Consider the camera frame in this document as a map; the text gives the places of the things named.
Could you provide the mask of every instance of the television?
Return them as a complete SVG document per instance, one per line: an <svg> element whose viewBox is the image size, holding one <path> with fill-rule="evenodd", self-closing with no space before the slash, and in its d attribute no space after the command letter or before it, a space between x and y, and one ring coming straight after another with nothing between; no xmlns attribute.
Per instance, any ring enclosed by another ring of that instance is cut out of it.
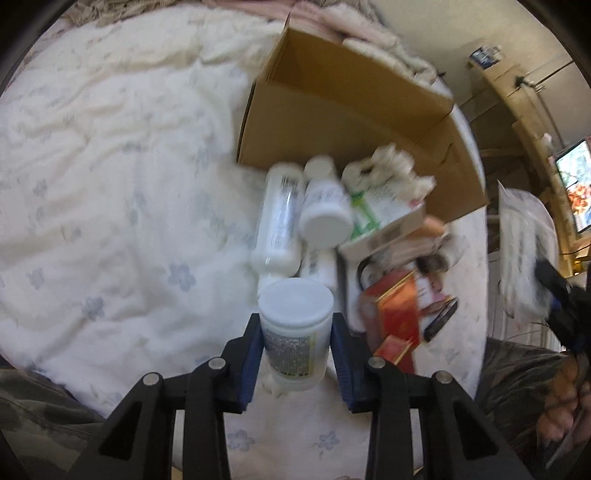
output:
<svg viewBox="0 0 591 480"><path fill-rule="evenodd" d="M556 158L560 180L569 197L577 234L591 226L591 137L584 138Z"/></svg>

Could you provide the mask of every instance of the product label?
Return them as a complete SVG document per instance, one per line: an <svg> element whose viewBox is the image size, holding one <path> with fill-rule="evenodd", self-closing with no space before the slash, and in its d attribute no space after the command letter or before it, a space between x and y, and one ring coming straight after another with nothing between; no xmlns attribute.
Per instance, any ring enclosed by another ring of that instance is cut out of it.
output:
<svg viewBox="0 0 591 480"><path fill-rule="evenodd" d="M271 248L291 248L299 209L298 180L288 176L281 179L280 198L275 219L275 230L271 237Z"/></svg>
<svg viewBox="0 0 591 480"><path fill-rule="evenodd" d="M314 373L312 350L316 335L286 337L269 330L264 334L269 363L275 370L289 377L307 377Z"/></svg>
<svg viewBox="0 0 591 480"><path fill-rule="evenodd" d="M422 275L414 276L414 282L417 287L417 305L419 310L424 310L433 302L435 298L433 296L433 289L431 288L431 281L428 277Z"/></svg>
<svg viewBox="0 0 591 480"><path fill-rule="evenodd" d="M379 221L365 203L363 193L355 193L351 196L351 206L353 207L354 224L352 239L379 229Z"/></svg>
<svg viewBox="0 0 591 480"><path fill-rule="evenodd" d="M347 205L349 196L340 185L320 184L317 187L308 187L304 197L304 207L318 205L319 203L339 203Z"/></svg>
<svg viewBox="0 0 591 480"><path fill-rule="evenodd" d="M318 250L315 248L307 248L304 253L304 263L301 267L302 272L307 277L318 276Z"/></svg>

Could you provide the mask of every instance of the bed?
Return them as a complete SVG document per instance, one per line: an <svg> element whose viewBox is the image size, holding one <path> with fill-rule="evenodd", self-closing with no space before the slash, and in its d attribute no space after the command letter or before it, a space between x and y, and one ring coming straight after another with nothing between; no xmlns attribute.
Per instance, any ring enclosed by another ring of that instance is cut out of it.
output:
<svg viewBox="0 0 591 480"><path fill-rule="evenodd" d="M242 334L256 310L249 253L264 174L235 165L236 135L283 26L177 5L100 28L58 25L29 55L0 97L2 356L108 416L146 372L190 372ZM459 108L453 116L481 168ZM446 277L460 309L417 369L447 369L474 395L483 209L456 226L471 239ZM233 478L362 478L369 416L346 411L331 375L286 394L268 368L248 411L226 418ZM181 465L181 428L175 437Z"/></svg>

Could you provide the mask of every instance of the white bottle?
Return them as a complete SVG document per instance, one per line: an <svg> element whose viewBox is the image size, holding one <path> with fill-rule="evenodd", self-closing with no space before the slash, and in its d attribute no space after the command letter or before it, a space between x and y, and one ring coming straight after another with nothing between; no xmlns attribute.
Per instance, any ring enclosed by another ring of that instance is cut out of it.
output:
<svg viewBox="0 0 591 480"><path fill-rule="evenodd" d="M257 296L264 288L300 269L301 241L296 223L304 198L299 165L277 163L267 173L267 187L251 265L259 274Z"/></svg>
<svg viewBox="0 0 591 480"><path fill-rule="evenodd" d="M308 278L285 278L258 299L273 379L286 390L308 390L326 372L333 294Z"/></svg>
<svg viewBox="0 0 591 480"><path fill-rule="evenodd" d="M300 278L309 278L322 283L335 294L338 289L336 250L310 248L304 245L301 257Z"/></svg>
<svg viewBox="0 0 591 480"><path fill-rule="evenodd" d="M351 199L336 177L328 155L311 158L304 169L310 180L300 214L301 237L312 248L334 248L353 232Z"/></svg>

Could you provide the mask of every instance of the blue gripper pad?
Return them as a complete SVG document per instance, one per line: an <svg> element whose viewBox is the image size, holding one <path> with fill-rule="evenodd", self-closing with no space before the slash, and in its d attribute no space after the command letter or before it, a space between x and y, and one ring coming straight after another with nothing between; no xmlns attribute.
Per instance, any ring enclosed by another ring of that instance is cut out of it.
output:
<svg viewBox="0 0 591 480"><path fill-rule="evenodd" d="M342 314L333 315L330 349L335 361L340 396L353 412L371 411L379 396L379 387L366 374L365 364L371 352L365 340L353 337Z"/></svg>
<svg viewBox="0 0 591 480"><path fill-rule="evenodd" d="M241 376L241 389L238 397L238 403L246 410L246 406L252 401L255 392L256 378L261 366L262 351L264 341L261 330L261 323L258 322L256 329L252 332L251 343L244 360Z"/></svg>

